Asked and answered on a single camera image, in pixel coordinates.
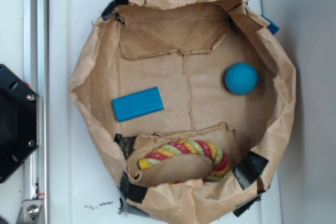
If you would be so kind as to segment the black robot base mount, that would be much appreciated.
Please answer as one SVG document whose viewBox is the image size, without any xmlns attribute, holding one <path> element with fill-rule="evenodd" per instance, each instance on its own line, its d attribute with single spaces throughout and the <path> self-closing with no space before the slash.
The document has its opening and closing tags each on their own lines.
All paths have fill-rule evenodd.
<svg viewBox="0 0 336 224">
<path fill-rule="evenodd" d="M 38 95 L 1 64 L 1 183 L 37 148 Z"/>
</svg>

